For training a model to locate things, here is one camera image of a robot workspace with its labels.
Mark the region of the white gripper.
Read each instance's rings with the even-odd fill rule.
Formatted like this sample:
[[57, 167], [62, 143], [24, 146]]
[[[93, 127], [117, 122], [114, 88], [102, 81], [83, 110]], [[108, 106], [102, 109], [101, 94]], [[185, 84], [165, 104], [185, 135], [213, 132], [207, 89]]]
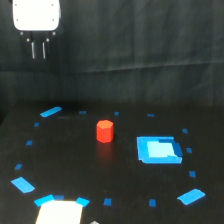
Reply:
[[[36, 57], [34, 32], [62, 33], [60, 0], [12, 0], [14, 27], [31, 43], [32, 59]], [[42, 42], [42, 55], [46, 59], [46, 42]]]

